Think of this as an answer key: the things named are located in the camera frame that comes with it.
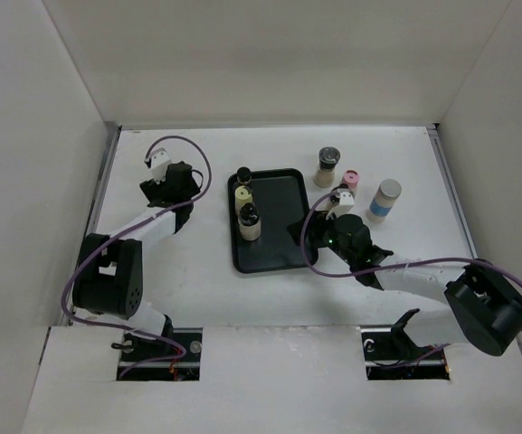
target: purple cable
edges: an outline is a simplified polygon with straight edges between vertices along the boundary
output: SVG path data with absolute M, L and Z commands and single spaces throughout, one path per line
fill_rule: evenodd
M 319 205 L 321 205 L 326 199 L 328 199 L 333 194 L 335 194 L 335 192 L 328 193 L 315 202 L 315 204 L 308 211 L 307 217 L 305 218 L 305 221 L 303 223 L 303 229 L 300 232 L 300 251 L 301 251 L 303 260 L 305 261 L 305 264 L 307 264 L 307 267 L 311 271 L 313 271 L 316 274 L 319 274 L 320 276 L 322 276 L 324 278 L 358 278 L 359 276 L 364 276 L 365 274 L 371 274 L 371 273 L 375 273 L 377 271 L 384 271 L 386 269 L 404 269 L 406 267 L 421 267 L 423 265 L 441 264 L 441 263 L 445 263 L 445 262 L 463 262 L 463 263 L 467 263 L 467 264 L 477 265 L 484 269 L 491 269 L 492 271 L 496 271 L 497 273 L 501 274 L 505 278 L 509 278 L 510 280 L 514 281 L 516 284 L 518 284 L 522 288 L 522 280 L 520 278 L 518 278 L 517 276 L 513 275 L 512 273 L 509 273 L 508 271 L 505 271 L 504 269 L 501 269 L 500 267 L 496 267 L 495 265 L 489 264 L 482 260 L 469 259 L 469 258 L 451 257 L 451 258 L 435 258 L 435 259 L 417 260 L 415 262 L 409 262 L 409 263 L 385 265 L 383 267 L 377 267 L 376 269 L 362 269 L 361 271 L 356 271 L 355 273 L 332 274 L 332 273 L 326 273 L 325 271 L 320 271 L 320 270 L 316 269 L 313 265 L 311 265 L 310 261 L 308 260 L 307 251 L 305 248 L 305 237 L 307 235 L 308 223 L 310 222 L 311 217 L 315 213 L 315 210 L 317 209 L 317 207 Z
M 141 330 L 136 330 L 136 329 L 134 329 L 132 327 L 129 327 L 127 325 L 113 324 L 113 323 L 104 323 L 104 322 L 101 322 L 101 321 L 90 321 L 88 319 L 79 318 L 79 317 L 75 316 L 70 311 L 70 309 L 68 307 L 68 296 L 70 295 L 71 287 L 73 286 L 73 284 L 76 281 L 76 279 L 78 278 L 78 276 L 82 273 L 82 271 L 85 270 L 85 268 L 88 267 L 88 265 L 90 265 L 90 263 L 94 260 L 94 258 L 96 258 L 104 249 L 106 249 L 114 241 L 119 240 L 121 237 L 123 237 L 123 236 L 125 236 L 125 235 L 127 235 L 127 234 L 129 234 L 129 233 L 131 233 L 133 231 L 135 231 L 136 229 L 141 228 L 142 226 L 144 226 L 144 225 L 146 225 L 146 224 L 148 224 L 150 222 L 152 222 L 153 220 L 157 219 L 158 217 L 164 215 L 167 212 L 171 212 L 171 211 L 176 210 L 178 208 L 182 208 L 183 206 L 187 206 L 187 205 L 190 205 L 192 203 L 195 203 L 195 202 L 199 201 L 208 192 L 208 189 L 210 188 L 210 185 L 211 185 L 212 180 L 213 180 L 213 170 L 212 170 L 212 168 L 210 166 L 210 162 L 208 161 L 208 158 L 206 157 L 206 154 L 204 153 L 202 148 L 199 145 L 197 145 L 195 142 L 190 140 L 189 138 L 182 137 L 182 136 L 164 136 L 164 137 L 161 137 L 161 138 L 159 138 L 156 142 L 154 142 L 150 146 L 150 148 L 148 149 L 147 158 L 149 157 L 150 151 L 154 148 L 154 146 L 156 144 L 158 144 L 158 143 L 160 143 L 160 142 L 162 142 L 164 140 L 173 139 L 173 138 L 179 139 L 179 140 L 184 140 L 186 143 L 192 145 L 200 153 L 200 155 L 202 156 L 202 158 L 204 160 L 204 163 L 206 164 L 206 170 L 208 171 L 208 181 L 206 182 L 206 187 L 204 188 L 204 190 L 202 192 L 200 192 L 198 195 L 196 195 L 195 197 L 193 197 L 192 199 L 190 199 L 190 200 L 188 200 L 186 202 L 177 203 L 175 205 L 169 206 L 168 208 L 165 208 L 164 210 L 156 213 L 154 216 L 148 217 L 147 219 L 143 220 L 142 222 L 136 223 L 135 225 L 130 226 L 129 228 L 126 228 L 125 230 L 123 230 L 123 231 L 117 233 L 116 235 L 112 236 L 111 238 L 109 238 L 106 242 L 104 242 L 97 249 L 95 249 L 89 255 L 89 257 L 86 258 L 78 266 L 78 268 L 75 269 L 75 271 L 73 272 L 71 277 L 68 279 L 68 282 L 65 284 L 65 287 L 63 288 L 63 292 L 62 292 L 62 301 L 61 301 L 62 312 L 71 321 L 74 321 L 76 323 L 85 324 L 87 326 L 94 326 L 95 325 L 95 326 L 103 326 L 103 327 L 109 327 L 109 328 L 117 328 L 117 329 L 124 330 L 124 331 L 127 331 L 127 332 L 133 330 L 136 335 L 143 335 L 143 336 L 150 337 L 152 339 L 156 339 L 158 341 L 164 342 L 166 344 L 170 344 L 174 348 L 177 348 L 180 351 L 180 354 L 168 355 L 168 356 L 163 356 L 163 357 L 154 357 L 152 359 L 146 359 L 146 360 L 142 360 L 140 362 L 136 362 L 134 364 L 131 364 L 124 371 L 122 371 L 120 373 L 119 378 L 122 378 L 129 370 L 137 367 L 138 365 L 140 365 L 142 363 L 180 359 L 180 358 L 182 358 L 182 357 L 184 357 L 186 355 L 186 349 L 182 345 L 180 345 L 178 342 L 173 341 L 172 339 L 169 339 L 167 337 L 163 337 L 163 336 L 160 336 L 160 335 L 154 335 L 154 334 L 151 334 L 151 333 L 143 332 Z
M 428 351 L 426 354 L 420 355 L 417 359 L 413 359 L 410 362 L 403 362 L 398 364 L 392 364 L 390 366 L 380 366 L 381 369 L 397 369 L 397 368 L 406 368 L 407 366 L 413 366 L 415 364 L 418 364 L 423 359 L 427 359 L 430 355 L 436 354 L 442 349 L 444 349 L 446 346 L 450 346 L 450 344 L 443 344 L 436 346 L 431 351 Z

